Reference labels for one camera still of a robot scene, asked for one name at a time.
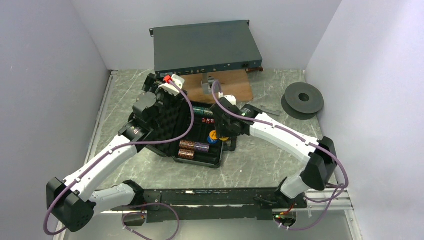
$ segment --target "black disc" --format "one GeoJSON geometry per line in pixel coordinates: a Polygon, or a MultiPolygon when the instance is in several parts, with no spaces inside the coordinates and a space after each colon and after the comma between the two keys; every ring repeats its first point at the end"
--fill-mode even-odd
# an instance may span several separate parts
{"type": "Polygon", "coordinates": [[[285,95],[281,98],[281,106],[282,109],[292,118],[299,119],[299,120],[309,120],[313,118],[316,113],[301,113],[299,111],[294,110],[286,101],[285,95]]]}
{"type": "Polygon", "coordinates": [[[324,98],[314,86],[305,82],[296,82],[285,90],[281,105],[293,118],[308,120],[324,107],[324,98]]]}

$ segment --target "cable connector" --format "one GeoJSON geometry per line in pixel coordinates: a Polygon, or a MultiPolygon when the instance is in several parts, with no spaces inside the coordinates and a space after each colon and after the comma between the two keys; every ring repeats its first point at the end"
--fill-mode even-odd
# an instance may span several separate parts
{"type": "Polygon", "coordinates": [[[170,83],[170,81],[172,81],[172,77],[170,75],[166,75],[165,78],[163,79],[167,84],[170,83]]]}

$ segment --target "round hole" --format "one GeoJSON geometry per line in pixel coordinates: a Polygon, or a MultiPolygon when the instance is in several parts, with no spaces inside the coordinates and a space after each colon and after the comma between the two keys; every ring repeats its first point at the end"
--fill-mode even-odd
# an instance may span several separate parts
{"type": "Polygon", "coordinates": [[[307,101],[309,101],[309,96],[306,95],[305,93],[301,93],[301,94],[299,94],[299,99],[303,102],[307,102],[307,101]]]}

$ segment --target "black case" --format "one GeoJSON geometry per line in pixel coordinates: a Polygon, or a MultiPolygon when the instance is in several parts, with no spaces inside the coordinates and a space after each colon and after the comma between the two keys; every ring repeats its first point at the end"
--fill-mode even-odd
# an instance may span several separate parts
{"type": "MultiPolygon", "coordinates": [[[[191,101],[193,107],[210,108],[212,105],[208,103],[191,101]]],[[[181,107],[170,109],[169,114],[163,114],[159,130],[155,130],[153,141],[162,141],[180,136],[190,126],[191,115],[187,102],[181,104],[181,107]]],[[[236,149],[237,138],[223,142],[218,140],[215,144],[208,142],[209,133],[215,130],[214,124],[202,122],[202,118],[211,118],[207,116],[194,115],[194,124],[191,131],[183,138],[192,142],[209,144],[209,152],[196,151],[194,159],[184,159],[178,156],[180,150],[180,140],[167,144],[148,145],[146,148],[158,154],[161,157],[171,157],[177,163],[195,164],[210,168],[219,168],[221,166],[221,157],[223,151],[234,151],[236,149]]]]}

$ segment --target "yellow disc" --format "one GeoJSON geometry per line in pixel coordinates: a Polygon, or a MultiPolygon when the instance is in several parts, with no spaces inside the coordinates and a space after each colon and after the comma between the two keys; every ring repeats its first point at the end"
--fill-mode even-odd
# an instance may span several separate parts
{"type": "Polygon", "coordinates": [[[218,140],[218,138],[217,138],[217,131],[215,131],[215,130],[211,131],[211,132],[209,133],[209,137],[210,137],[210,139],[212,139],[212,140],[218,140]]]}

